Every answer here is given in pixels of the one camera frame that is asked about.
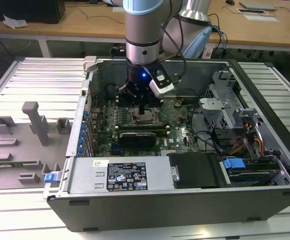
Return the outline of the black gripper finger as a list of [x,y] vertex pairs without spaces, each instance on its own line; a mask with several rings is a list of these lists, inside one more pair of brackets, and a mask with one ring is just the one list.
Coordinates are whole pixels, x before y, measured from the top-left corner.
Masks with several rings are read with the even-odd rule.
[[144,98],[142,100],[142,114],[144,114],[145,110],[152,109],[155,107],[159,107],[159,99],[152,97],[152,98]]
[[140,115],[143,114],[143,95],[134,84],[124,84],[119,87],[119,98],[126,104],[137,106]]

